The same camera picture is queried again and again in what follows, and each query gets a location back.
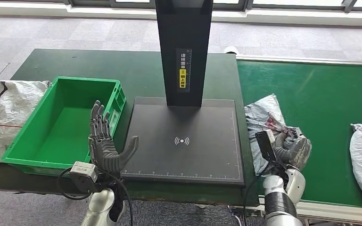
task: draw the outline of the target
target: robotic hand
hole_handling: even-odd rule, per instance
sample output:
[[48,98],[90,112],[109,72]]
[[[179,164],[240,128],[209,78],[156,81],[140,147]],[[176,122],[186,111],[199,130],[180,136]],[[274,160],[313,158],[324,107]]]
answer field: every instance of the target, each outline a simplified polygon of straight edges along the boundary
[[312,144],[303,133],[296,128],[291,136],[287,133],[280,133],[274,142],[274,152],[279,161],[285,165],[302,170],[312,150]]
[[272,175],[263,182],[267,226],[302,226],[295,205],[306,185],[300,170],[306,165],[312,145],[303,134],[294,136],[288,142],[286,133],[275,139],[271,130],[256,133],[262,156],[273,167]]
[[110,115],[106,113],[103,116],[104,109],[97,100],[91,110],[88,142],[92,164],[77,161],[69,172],[80,191],[92,193],[82,226],[118,225],[127,200],[132,213],[131,200],[120,178],[120,171],[137,151],[139,137],[132,137],[119,154],[110,135]]
[[105,107],[97,100],[91,110],[91,134],[88,137],[91,160],[99,169],[120,177],[120,171],[138,149],[139,137],[133,136],[127,147],[119,154],[110,136],[109,112],[103,117],[104,109]]

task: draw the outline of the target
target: robot finger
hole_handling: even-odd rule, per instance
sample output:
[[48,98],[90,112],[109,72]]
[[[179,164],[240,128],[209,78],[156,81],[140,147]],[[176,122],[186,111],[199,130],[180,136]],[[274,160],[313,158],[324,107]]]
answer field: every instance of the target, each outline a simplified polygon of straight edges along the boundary
[[91,121],[93,119],[97,119],[99,107],[100,107],[100,101],[97,100],[97,101],[95,101],[95,103],[92,107],[92,110],[91,110]]
[[278,146],[284,146],[284,141],[285,138],[287,138],[287,134],[286,133],[280,133],[278,134],[278,136],[275,138],[275,145]]
[[96,159],[95,159],[95,146],[93,144],[93,140],[89,140],[89,145],[90,145],[90,156],[91,156],[91,160],[94,164],[96,164]]
[[90,130],[91,130],[91,137],[96,137],[96,127],[95,127],[95,123],[91,122],[90,123]]
[[109,112],[106,112],[105,114],[105,118],[103,120],[103,131],[104,131],[104,134],[105,134],[105,137],[109,137],[109,134],[110,134],[110,129],[109,129],[109,116],[110,116],[110,113]]
[[97,114],[97,134],[99,137],[103,136],[103,125],[102,125],[102,114],[103,114],[103,109],[105,109],[105,106],[101,105],[98,109],[98,114]]
[[127,164],[127,162],[131,159],[131,157],[135,154],[135,152],[138,149],[140,143],[139,136],[133,136],[131,137],[131,140],[129,141],[126,148],[121,152],[121,154],[118,155],[117,164],[116,164],[116,170],[118,172],[122,171]]

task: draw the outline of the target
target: gray plastic bag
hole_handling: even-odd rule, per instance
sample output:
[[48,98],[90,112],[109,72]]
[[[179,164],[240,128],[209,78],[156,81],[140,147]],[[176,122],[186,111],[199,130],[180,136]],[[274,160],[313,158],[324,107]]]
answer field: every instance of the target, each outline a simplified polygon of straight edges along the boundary
[[245,116],[253,165],[257,175],[266,169],[268,162],[262,157],[255,133],[268,129],[275,136],[272,146],[278,159],[284,164],[302,170],[310,156],[312,144],[300,128],[286,126],[274,94],[245,106]]

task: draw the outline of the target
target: green plastic crate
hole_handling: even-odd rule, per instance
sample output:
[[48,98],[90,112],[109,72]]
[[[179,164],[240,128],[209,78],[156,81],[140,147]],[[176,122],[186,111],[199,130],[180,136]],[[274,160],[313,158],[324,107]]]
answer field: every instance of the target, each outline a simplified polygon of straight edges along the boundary
[[2,162],[25,173],[58,176],[90,161],[88,135],[96,100],[110,112],[113,136],[125,104],[118,80],[57,77],[6,150]]

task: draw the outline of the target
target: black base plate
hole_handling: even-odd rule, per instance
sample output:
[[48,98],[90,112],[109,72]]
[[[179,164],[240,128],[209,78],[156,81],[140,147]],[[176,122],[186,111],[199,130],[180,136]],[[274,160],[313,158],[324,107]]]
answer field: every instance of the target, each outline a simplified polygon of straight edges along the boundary
[[127,141],[135,135],[139,148],[121,172],[127,180],[244,185],[233,100],[181,107],[137,97]]

